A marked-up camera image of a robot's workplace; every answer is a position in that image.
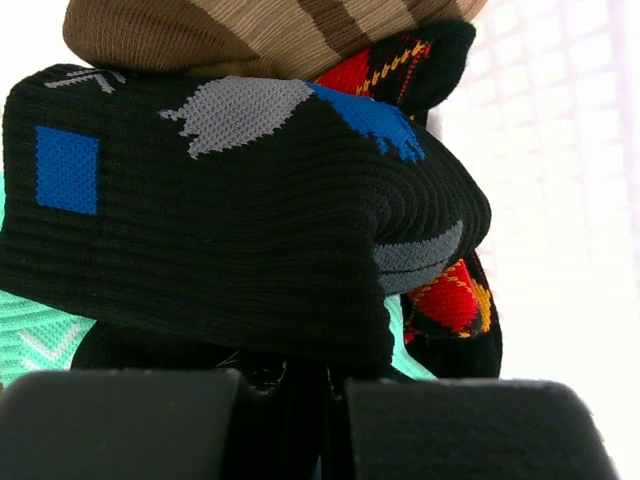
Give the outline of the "black sport sock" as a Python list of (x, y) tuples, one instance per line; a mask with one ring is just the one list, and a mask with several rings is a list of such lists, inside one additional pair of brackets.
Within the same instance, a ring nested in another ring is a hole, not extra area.
[(55, 65), (3, 118), (11, 291), (93, 320), (360, 368), (391, 358), (394, 216), (425, 159), (396, 107), (301, 80)]

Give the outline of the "mint green sock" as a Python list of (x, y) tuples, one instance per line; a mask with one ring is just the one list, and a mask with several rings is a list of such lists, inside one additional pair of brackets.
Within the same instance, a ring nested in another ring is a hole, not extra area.
[(14, 294), (6, 256), (1, 256), (1, 384), (41, 370), (67, 370), (82, 340), (95, 325)]

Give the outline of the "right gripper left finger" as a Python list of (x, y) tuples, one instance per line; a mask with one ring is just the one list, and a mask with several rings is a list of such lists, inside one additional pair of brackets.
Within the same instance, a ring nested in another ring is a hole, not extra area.
[(297, 479), (300, 462), (237, 371), (46, 371), (1, 398), (1, 476)]

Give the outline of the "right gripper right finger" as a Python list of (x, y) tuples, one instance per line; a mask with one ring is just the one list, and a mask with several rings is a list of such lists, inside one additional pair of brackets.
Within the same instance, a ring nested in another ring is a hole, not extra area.
[(327, 479), (616, 479), (586, 404), (535, 380), (324, 385)]

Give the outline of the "brown striped sock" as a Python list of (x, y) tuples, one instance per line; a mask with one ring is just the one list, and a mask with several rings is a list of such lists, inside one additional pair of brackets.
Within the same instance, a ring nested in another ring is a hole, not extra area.
[(98, 68), (313, 80), (373, 43), (482, 1), (74, 0), (63, 39)]

